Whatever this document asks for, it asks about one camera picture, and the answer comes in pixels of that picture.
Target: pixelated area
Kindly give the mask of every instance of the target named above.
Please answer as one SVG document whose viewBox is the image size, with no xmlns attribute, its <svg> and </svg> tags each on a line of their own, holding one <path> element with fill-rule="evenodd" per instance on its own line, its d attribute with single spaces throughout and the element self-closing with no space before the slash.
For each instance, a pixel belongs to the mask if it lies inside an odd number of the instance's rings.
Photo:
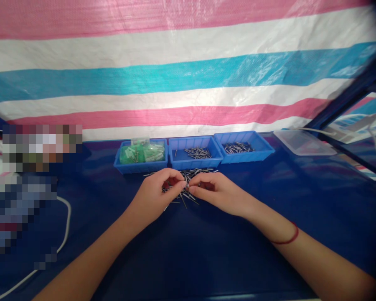
<svg viewBox="0 0 376 301">
<path fill-rule="evenodd" d="M 3 126 L 4 172 L 49 172 L 71 153 L 82 153 L 82 125 Z"/>
<path fill-rule="evenodd" d="M 46 201 L 57 198 L 56 180 L 56 177 L 0 177 L 0 258 L 10 253 L 39 210 L 46 207 Z M 44 269 L 46 263 L 54 261 L 55 248 L 46 255 L 46 262 L 35 266 Z"/>
</svg>

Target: blue plastic tray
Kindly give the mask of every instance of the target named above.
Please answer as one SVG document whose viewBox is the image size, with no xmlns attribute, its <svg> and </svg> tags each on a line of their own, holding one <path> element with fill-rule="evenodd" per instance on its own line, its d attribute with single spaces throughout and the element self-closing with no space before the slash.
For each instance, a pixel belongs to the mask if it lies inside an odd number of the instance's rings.
<svg viewBox="0 0 376 301">
<path fill-rule="evenodd" d="M 263 161 L 274 153 L 274 148 L 255 131 L 214 134 L 214 138 L 223 155 L 221 164 Z M 223 144 L 234 142 L 248 142 L 256 151 L 250 153 L 226 153 Z"/>
<path fill-rule="evenodd" d="M 197 146 L 208 148 L 212 158 L 193 159 L 184 151 L 185 148 L 194 148 Z M 217 167 L 223 159 L 212 136 L 170 138 L 168 140 L 168 150 L 171 165 L 177 170 Z"/>
<path fill-rule="evenodd" d="M 144 173 L 159 171 L 160 169 L 167 167 L 168 162 L 168 148 L 167 148 L 167 139 L 151 139 L 151 142 L 164 143 L 164 152 L 165 160 L 157 162 L 147 162 L 147 163 L 133 163 L 133 164 L 121 164 L 120 163 L 120 151 L 123 146 L 131 145 L 131 141 L 124 141 L 121 143 L 120 148 L 117 151 L 116 158 L 114 160 L 113 166 L 118 169 L 122 174 L 126 173 Z"/>
</svg>

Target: person's right hand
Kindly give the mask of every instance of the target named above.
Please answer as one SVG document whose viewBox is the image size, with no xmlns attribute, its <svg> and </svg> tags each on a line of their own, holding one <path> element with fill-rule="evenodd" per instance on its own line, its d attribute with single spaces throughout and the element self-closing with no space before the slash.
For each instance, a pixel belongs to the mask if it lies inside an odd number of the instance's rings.
<svg viewBox="0 0 376 301">
<path fill-rule="evenodd" d="M 199 173 L 189 182 L 189 192 L 224 212 L 243 218 L 251 216 L 259 202 L 222 173 Z"/>
</svg>

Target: forearm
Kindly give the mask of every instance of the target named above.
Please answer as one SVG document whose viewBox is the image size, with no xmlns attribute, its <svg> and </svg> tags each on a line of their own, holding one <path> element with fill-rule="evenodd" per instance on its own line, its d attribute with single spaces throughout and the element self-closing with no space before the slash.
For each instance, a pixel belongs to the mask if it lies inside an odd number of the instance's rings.
<svg viewBox="0 0 376 301">
<path fill-rule="evenodd" d="M 141 230 L 142 227 L 124 213 L 33 301 L 90 300 L 114 260 Z"/>
<path fill-rule="evenodd" d="M 267 205 L 254 201 L 246 217 L 271 241 L 288 241 L 295 226 Z M 323 300 L 370 300 L 376 280 L 305 232 L 286 245 L 274 244 Z"/>
</svg>

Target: clear plastic bag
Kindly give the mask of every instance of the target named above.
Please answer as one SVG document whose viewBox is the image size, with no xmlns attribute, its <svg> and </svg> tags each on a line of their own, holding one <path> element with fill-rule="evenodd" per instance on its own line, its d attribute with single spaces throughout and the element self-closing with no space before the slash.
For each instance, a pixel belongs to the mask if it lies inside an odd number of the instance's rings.
<svg viewBox="0 0 376 301">
<path fill-rule="evenodd" d="M 156 162 L 165 160 L 164 143 L 151 143 L 148 137 L 133 138 L 131 145 L 126 145 L 120 151 L 121 164 Z"/>
</svg>

